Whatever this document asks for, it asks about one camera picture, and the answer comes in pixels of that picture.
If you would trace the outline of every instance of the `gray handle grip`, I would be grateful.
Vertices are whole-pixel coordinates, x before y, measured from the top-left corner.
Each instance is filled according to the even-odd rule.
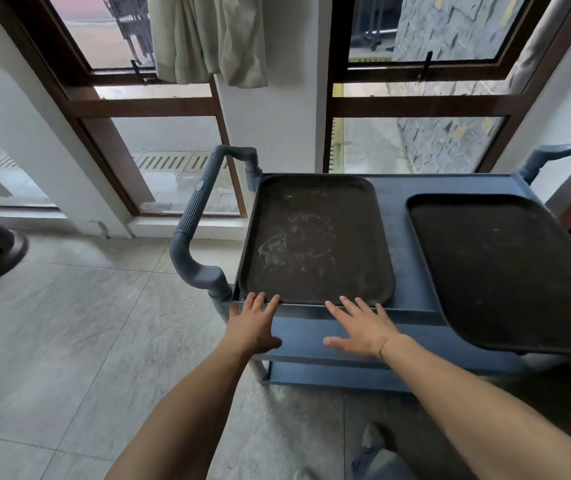
[[[245,162],[249,187],[251,190],[256,190],[256,185],[261,177],[257,150],[250,147],[237,148],[220,144],[210,155],[197,188],[190,197],[170,241],[170,258],[179,276],[194,288],[207,289],[210,296],[219,301],[226,301],[232,296],[226,275],[218,266],[204,266],[195,261],[190,255],[190,241],[197,231],[197,225],[206,208],[210,192],[215,186],[217,175],[226,155]]]
[[[559,160],[571,155],[571,144],[549,144],[539,146],[535,151],[530,153],[523,166],[517,170],[517,174],[525,181],[531,184],[539,174],[543,165],[549,161]]]

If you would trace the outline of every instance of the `brown tray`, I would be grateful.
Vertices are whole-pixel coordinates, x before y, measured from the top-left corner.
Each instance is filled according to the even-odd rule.
[[[347,175],[277,175],[258,189],[238,276],[241,292],[321,305],[395,289],[374,187]]]
[[[467,342],[571,353],[571,236],[532,200],[419,194],[409,215],[445,320]]]

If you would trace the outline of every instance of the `curtain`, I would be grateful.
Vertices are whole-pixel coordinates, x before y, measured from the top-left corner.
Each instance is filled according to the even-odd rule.
[[[262,88],[266,79],[261,0],[148,0],[157,77]]]

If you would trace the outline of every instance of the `foot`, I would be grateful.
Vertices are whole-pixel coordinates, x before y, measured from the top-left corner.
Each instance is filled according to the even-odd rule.
[[[307,468],[301,468],[296,471],[292,480],[317,480],[317,476]]]
[[[385,435],[383,430],[375,423],[368,423],[363,431],[361,438],[361,446],[363,448],[371,448],[373,450],[380,450],[386,448]]]

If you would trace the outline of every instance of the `hand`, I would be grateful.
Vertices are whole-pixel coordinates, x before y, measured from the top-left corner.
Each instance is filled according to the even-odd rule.
[[[401,335],[392,320],[388,318],[383,306],[377,303],[377,313],[374,313],[361,298],[355,299],[356,305],[345,296],[339,299],[348,313],[329,301],[326,301],[325,305],[332,316],[345,327],[349,339],[326,337],[323,343],[351,354],[383,358],[381,355],[383,346],[390,339]]]
[[[231,347],[244,356],[263,354],[281,347],[281,339],[272,336],[272,319],[279,306],[279,295],[274,295],[263,310],[265,293],[249,293],[239,313],[239,304],[230,307],[230,319],[222,346]]]

